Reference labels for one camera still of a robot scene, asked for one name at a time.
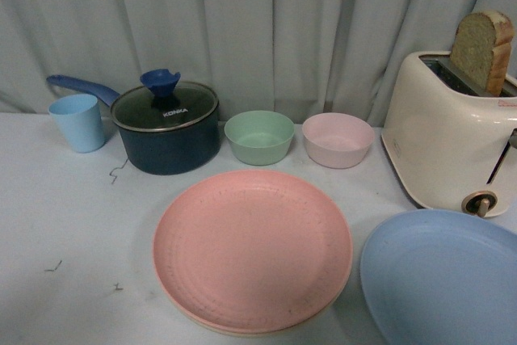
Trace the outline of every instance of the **curtain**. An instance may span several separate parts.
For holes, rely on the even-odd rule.
[[[475,10],[517,21],[515,1],[0,0],[0,111],[46,112],[71,93],[51,74],[122,93],[167,68],[211,86],[221,120],[339,111],[380,126],[405,56],[449,50]]]

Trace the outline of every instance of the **glass lid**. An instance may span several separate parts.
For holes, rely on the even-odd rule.
[[[207,86],[182,82],[174,93],[156,96],[146,86],[121,95],[111,105],[115,123],[132,131],[164,132],[193,125],[209,116],[219,100]]]

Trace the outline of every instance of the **white toaster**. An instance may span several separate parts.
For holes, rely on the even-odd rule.
[[[501,96],[488,95],[448,55],[402,62],[381,139],[424,208],[497,216],[517,197],[517,80],[507,75]]]

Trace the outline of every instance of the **lid knob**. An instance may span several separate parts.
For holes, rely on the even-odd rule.
[[[172,95],[181,74],[172,74],[168,69],[156,69],[140,76],[142,84],[147,86],[156,97]]]

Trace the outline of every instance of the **white table surface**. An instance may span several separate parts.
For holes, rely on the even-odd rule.
[[[351,169],[309,159],[300,125],[288,156],[263,167],[305,179],[336,202],[351,227],[354,263],[343,293],[322,314],[283,333],[243,339],[180,313],[151,255],[158,220],[179,193],[221,172],[256,168],[239,162],[226,139],[204,166],[156,176],[126,163],[110,120],[107,144],[89,154],[73,152],[47,115],[0,113],[0,120],[1,344],[384,343],[364,302],[359,256],[379,223],[417,206],[390,166],[379,128]],[[489,222],[517,232],[517,204]]]

